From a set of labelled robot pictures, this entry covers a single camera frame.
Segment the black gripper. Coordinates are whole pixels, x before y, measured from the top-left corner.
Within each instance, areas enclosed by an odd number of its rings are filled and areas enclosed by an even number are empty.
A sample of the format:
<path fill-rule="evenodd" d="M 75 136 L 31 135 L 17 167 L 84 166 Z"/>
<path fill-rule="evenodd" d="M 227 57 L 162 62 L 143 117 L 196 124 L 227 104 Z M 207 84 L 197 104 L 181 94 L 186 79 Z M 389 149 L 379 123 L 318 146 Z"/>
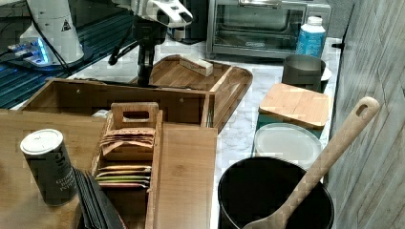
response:
<path fill-rule="evenodd" d="M 145 87 L 149 84 L 153 71 L 155 47 L 165 41 L 167 28 L 159 22 L 135 15 L 132 29 L 133 36 L 139 44 L 138 84 Z"/>

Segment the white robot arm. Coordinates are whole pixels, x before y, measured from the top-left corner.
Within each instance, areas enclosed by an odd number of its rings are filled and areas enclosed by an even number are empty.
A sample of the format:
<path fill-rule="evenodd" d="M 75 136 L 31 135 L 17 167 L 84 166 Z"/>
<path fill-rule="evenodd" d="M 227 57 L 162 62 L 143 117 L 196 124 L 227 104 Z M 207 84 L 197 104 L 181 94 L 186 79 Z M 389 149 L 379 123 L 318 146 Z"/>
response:
<path fill-rule="evenodd" d="M 126 53 L 139 47 L 138 85 L 149 86 L 155 47 L 165 40 L 168 29 L 184 28 L 193 21 L 192 13 L 180 0 L 112 0 L 134 15 L 133 25 L 115 46 L 108 63 L 113 66 Z"/>

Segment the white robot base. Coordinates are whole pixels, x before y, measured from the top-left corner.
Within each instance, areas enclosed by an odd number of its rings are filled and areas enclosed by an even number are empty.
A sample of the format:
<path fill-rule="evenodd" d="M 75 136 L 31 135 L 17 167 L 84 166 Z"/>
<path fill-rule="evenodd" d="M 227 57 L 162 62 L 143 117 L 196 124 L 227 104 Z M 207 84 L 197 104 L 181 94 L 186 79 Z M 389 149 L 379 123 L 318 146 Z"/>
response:
<path fill-rule="evenodd" d="M 69 0 L 26 0 L 32 23 L 20 41 L 8 46 L 16 56 L 39 68 L 70 68 L 93 52 L 79 42 Z"/>

